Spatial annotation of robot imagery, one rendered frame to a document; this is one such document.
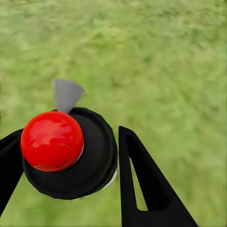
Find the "pesticide atomizer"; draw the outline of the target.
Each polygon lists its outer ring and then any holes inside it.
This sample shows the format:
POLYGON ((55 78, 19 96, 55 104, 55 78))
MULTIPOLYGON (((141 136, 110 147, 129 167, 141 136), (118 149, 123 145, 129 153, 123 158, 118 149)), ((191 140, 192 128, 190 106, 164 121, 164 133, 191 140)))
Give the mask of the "pesticide atomizer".
POLYGON ((84 87, 71 80, 53 83, 57 109, 37 115, 20 140, 22 167, 42 194, 72 200, 103 190, 118 174, 114 132, 99 114, 75 103, 84 87))

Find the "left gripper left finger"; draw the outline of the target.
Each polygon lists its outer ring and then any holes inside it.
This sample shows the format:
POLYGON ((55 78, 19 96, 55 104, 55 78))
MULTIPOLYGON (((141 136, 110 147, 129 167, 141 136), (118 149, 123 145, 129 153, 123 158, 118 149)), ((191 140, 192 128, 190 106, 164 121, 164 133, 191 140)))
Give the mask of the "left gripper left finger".
POLYGON ((0 216, 24 173, 20 147, 23 130, 17 130, 0 140, 0 216))

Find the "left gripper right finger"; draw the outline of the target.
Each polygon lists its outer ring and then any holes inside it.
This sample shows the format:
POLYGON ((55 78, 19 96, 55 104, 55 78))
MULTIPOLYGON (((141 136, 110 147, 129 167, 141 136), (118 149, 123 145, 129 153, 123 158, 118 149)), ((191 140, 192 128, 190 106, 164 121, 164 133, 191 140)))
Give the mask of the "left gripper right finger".
POLYGON ((199 227, 136 133, 119 127, 122 227, 199 227), (130 159, 148 211, 137 208, 130 159))

